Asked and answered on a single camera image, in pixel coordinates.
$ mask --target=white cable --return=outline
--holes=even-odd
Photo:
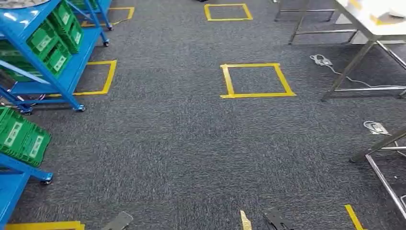
[[[332,63],[329,59],[327,59],[325,56],[323,56],[323,55],[321,55],[321,54],[316,54],[316,55],[310,56],[310,59],[312,59],[313,61],[315,61],[315,63],[316,63],[317,65],[320,65],[320,66],[327,66],[327,67],[329,67],[329,68],[333,71],[333,73],[336,73],[336,74],[340,74],[340,75],[341,75],[341,73],[339,73],[339,72],[337,72],[337,71],[334,70],[334,68],[333,68],[333,63]],[[367,83],[365,83],[365,82],[363,82],[363,81],[360,81],[360,80],[353,80],[353,79],[351,79],[351,78],[348,77],[348,76],[345,76],[345,78],[348,79],[348,80],[350,80],[351,82],[361,83],[361,84],[367,86],[368,88],[377,88],[377,87],[402,87],[403,89],[406,90],[406,86],[400,86],[400,85],[369,85],[369,84],[367,84]]]
[[[378,123],[374,122],[374,121],[365,121],[364,122],[364,127],[369,129],[370,131],[373,131],[373,132],[376,132],[376,133],[379,133],[379,134],[382,134],[382,135],[385,135],[385,136],[392,136],[389,133],[384,133],[382,130],[378,130],[378,129],[374,128],[377,124]],[[397,141],[394,141],[394,144],[395,144],[396,147],[399,147]],[[402,153],[401,151],[397,150],[396,152],[403,155],[404,157],[406,157],[406,154]]]

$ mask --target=blue metal frame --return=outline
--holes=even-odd
[[[50,181],[53,174],[31,167],[3,153],[0,153],[0,165],[10,169],[0,171],[0,229],[3,229],[28,179],[32,176],[39,181]]]
[[[103,21],[106,23],[107,28],[110,30],[113,28],[113,25],[110,23],[109,18],[107,17],[107,11],[109,11],[109,7],[111,4],[112,0],[96,0],[97,4],[97,9],[93,10],[95,13],[101,13]],[[81,10],[75,5],[71,5],[74,8],[75,12],[78,12],[80,14],[86,14],[89,13],[87,10]]]
[[[30,112],[32,110],[30,106],[27,106],[28,104],[31,104],[32,101],[18,100],[16,96],[20,94],[59,93],[62,95],[62,99],[60,100],[40,100],[35,102],[66,102],[71,104],[72,108],[75,111],[84,110],[84,105],[79,104],[72,93],[76,88],[79,78],[86,66],[85,63],[90,58],[91,51],[93,50],[94,44],[97,41],[98,36],[94,36],[94,34],[96,33],[97,35],[100,35],[104,44],[109,43],[109,39],[106,37],[105,33],[100,27],[99,20],[97,19],[96,13],[93,11],[89,0],[84,0],[84,3],[90,13],[90,20],[93,24],[95,24],[95,27],[84,29],[84,39],[87,39],[87,42],[82,42],[82,45],[79,48],[79,53],[72,55],[72,58],[70,61],[68,61],[66,68],[60,74],[59,79],[56,79],[54,75],[48,70],[48,68],[43,64],[43,62],[31,51],[25,40],[29,37],[30,33],[32,33],[36,29],[33,27],[38,27],[38,25],[40,25],[42,21],[44,21],[44,19],[58,5],[59,2],[60,0],[50,0],[49,2],[43,3],[39,6],[25,8],[25,11],[21,11],[21,9],[0,10],[0,31],[3,33],[3,36],[21,52],[25,59],[43,75],[42,78],[47,83],[49,83],[44,84],[38,81],[18,82],[13,87],[11,92],[7,92],[8,89],[0,90],[0,94],[3,97],[9,100],[10,103],[17,105],[24,113]],[[19,13],[27,13],[28,15],[26,17],[23,17]],[[18,24],[22,24],[22,22],[25,23],[24,27],[17,26]],[[27,76],[26,72],[20,72],[20,74]]]

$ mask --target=white label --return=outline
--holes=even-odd
[[[0,51],[2,56],[21,56],[20,52],[17,50],[3,50]]]
[[[76,36],[75,36],[75,42],[76,44],[79,44],[80,38],[82,37],[82,34],[79,32],[76,32]]]
[[[62,22],[66,25],[68,23],[69,18],[70,15],[68,13],[65,13],[64,16],[62,17]]]
[[[59,61],[54,65],[54,69],[56,71],[59,71],[63,65],[63,63],[65,63],[66,61],[66,57],[61,56],[61,58],[59,59]]]
[[[44,140],[43,136],[37,136],[37,140],[35,140],[34,146],[31,149],[31,152],[30,152],[30,154],[28,154],[28,156],[30,156],[32,158],[37,156],[39,147],[41,146],[43,140]]]
[[[39,51],[42,51],[51,41],[51,38],[48,35],[42,39],[42,41],[36,46]]]
[[[18,132],[21,130],[22,126],[23,124],[21,122],[14,123],[14,126],[11,129],[9,136],[6,138],[6,141],[4,142],[5,145],[10,147],[14,143],[14,140],[17,137]]]

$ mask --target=power cord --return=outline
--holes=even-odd
[[[380,123],[374,121],[365,121],[364,126],[369,129],[370,131],[385,135],[385,136],[392,136],[386,130],[382,130],[380,127],[383,127]],[[397,141],[394,141],[396,147],[399,147]],[[401,151],[396,151],[397,153],[401,154],[402,156],[406,157],[406,154],[402,153]]]
[[[316,63],[317,65],[320,65],[320,66],[327,66],[327,67],[329,67],[334,73],[341,75],[341,73],[339,73],[339,72],[337,72],[337,71],[334,70],[334,68],[333,68],[333,63],[332,63],[329,59],[327,59],[325,56],[323,56],[323,55],[321,55],[321,54],[316,54],[316,55],[310,56],[310,59],[312,59],[313,61],[315,61],[315,63]],[[361,83],[361,84],[367,86],[368,88],[377,88],[377,87],[402,87],[403,89],[406,90],[406,86],[399,86],[399,85],[375,85],[375,86],[373,86],[373,85],[369,85],[369,84],[367,84],[367,83],[365,83],[365,82],[363,82],[363,81],[360,81],[360,80],[353,80],[353,79],[351,79],[351,78],[348,77],[348,76],[345,76],[345,78],[348,79],[348,80],[350,80],[351,82]]]

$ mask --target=stainless steel table leg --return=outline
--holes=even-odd
[[[406,127],[403,127],[402,129],[400,129],[399,131],[397,131],[395,134],[393,134],[392,136],[387,136],[385,139],[383,139],[381,142],[378,142],[376,144],[374,144],[371,148],[361,151],[359,153],[357,153],[357,155],[352,156],[350,158],[350,162],[351,163],[355,163],[357,161],[362,160],[366,155],[370,155],[378,150],[380,150],[381,148],[389,145],[390,143],[399,140],[402,137],[406,136]]]
[[[368,41],[362,49],[357,53],[355,58],[345,67],[344,71],[341,75],[334,81],[333,86],[329,91],[327,91],[324,96],[322,97],[321,101],[326,101],[331,94],[341,85],[342,81],[344,80],[345,76],[347,76],[351,70],[362,60],[362,58],[367,54],[367,52],[371,49],[375,41],[371,40]]]
[[[306,10],[307,10],[307,8],[309,7],[309,3],[310,3],[310,0],[306,0],[306,1],[304,2],[304,7],[302,8],[303,11],[302,11],[302,14],[301,14],[301,16],[300,16],[300,20],[297,22],[296,27],[295,27],[295,29],[294,29],[294,32],[293,32],[293,34],[292,34],[292,36],[291,36],[291,39],[290,39],[289,42],[288,42],[289,45],[292,44],[292,42],[293,42],[293,40],[294,40],[294,37],[296,36],[296,32],[299,30],[300,26],[302,25],[303,18],[305,18],[305,15],[306,15]]]
[[[283,0],[279,0],[278,12],[276,13],[276,16],[275,16],[275,19],[274,19],[274,21],[276,21],[276,22],[278,21],[278,18],[281,16],[282,3],[283,3]]]

